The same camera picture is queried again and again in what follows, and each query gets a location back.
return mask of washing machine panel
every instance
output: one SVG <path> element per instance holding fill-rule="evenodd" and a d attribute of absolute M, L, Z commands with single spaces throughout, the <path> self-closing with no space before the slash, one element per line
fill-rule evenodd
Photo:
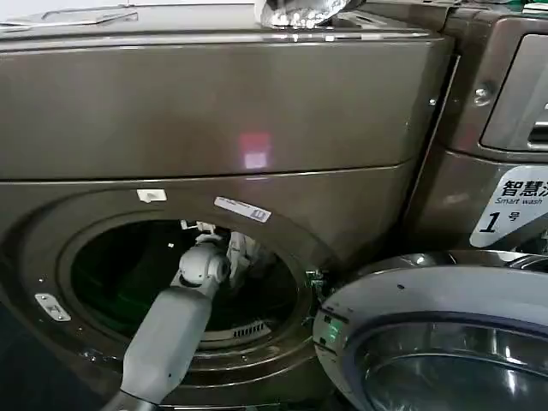
<path fill-rule="evenodd" d="M 543 407 L 546 257 L 408 254 L 370 265 L 314 321 L 322 366 L 360 410 Z"/>
<path fill-rule="evenodd" d="M 313 314 L 396 224 L 452 47 L 360 10 L 331 25 L 217 4 L 0 26 L 2 301 L 95 390 L 117 390 L 135 325 L 215 226 L 254 288 L 225 290 L 166 403 L 331 392 Z"/>
<path fill-rule="evenodd" d="M 443 31 L 455 36 L 458 58 L 403 249 L 544 253 L 548 21 L 464 8 L 448 12 Z"/>

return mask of metal top surface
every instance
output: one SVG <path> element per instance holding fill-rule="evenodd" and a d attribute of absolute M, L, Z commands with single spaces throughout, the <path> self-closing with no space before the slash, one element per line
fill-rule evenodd
<path fill-rule="evenodd" d="M 331 26 L 314 29 L 271 29 L 254 19 L 252 4 L 186 4 L 179 6 L 119 6 L 96 9 L 65 9 L 0 22 L 3 40 L 57 36 L 105 36 L 136 33 L 376 33 L 377 38 L 400 31 L 403 37 L 428 32 L 361 11 L 344 12 Z"/>

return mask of washing machine door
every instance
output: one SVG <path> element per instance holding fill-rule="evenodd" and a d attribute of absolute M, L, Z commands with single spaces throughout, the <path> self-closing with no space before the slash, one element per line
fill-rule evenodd
<path fill-rule="evenodd" d="M 548 258 L 412 254 L 357 273 L 314 321 L 319 360 L 367 411 L 536 411 L 548 402 Z"/>

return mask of sticker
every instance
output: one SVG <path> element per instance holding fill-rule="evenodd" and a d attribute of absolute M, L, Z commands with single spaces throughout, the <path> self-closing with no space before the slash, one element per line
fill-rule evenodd
<path fill-rule="evenodd" d="M 254 205 L 242 203 L 240 201 L 225 199 L 224 197 L 217 197 L 215 199 L 215 206 L 221 207 L 225 210 L 235 212 L 241 216 L 251 218 L 252 220 L 266 223 L 266 220 L 271 216 L 271 212 L 258 208 Z"/>
<path fill-rule="evenodd" d="M 522 165 L 507 171 L 470 236 L 474 247 L 487 247 L 548 213 L 548 167 Z"/>
<path fill-rule="evenodd" d="M 153 201 L 167 201 L 168 196 L 165 195 L 165 191 L 161 189 L 147 189 L 137 190 L 139 200 L 145 203 L 152 203 Z"/>
<path fill-rule="evenodd" d="M 67 313 L 61 304 L 57 302 L 51 294 L 36 294 L 34 296 L 38 304 L 44 308 L 44 311 L 56 321 L 70 321 L 70 315 Z"/>

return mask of screw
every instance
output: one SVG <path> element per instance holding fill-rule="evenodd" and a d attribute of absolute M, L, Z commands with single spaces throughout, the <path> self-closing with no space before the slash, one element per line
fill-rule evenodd
<path fill-rule="evenodd" d="M 488 105 L 491 102 L 491 94 L 486 88 L 477 88 L 474 92 L 474 95 L 474 104 L 476 104 L 478 107 L 483 107 L 484 105 Z"/>

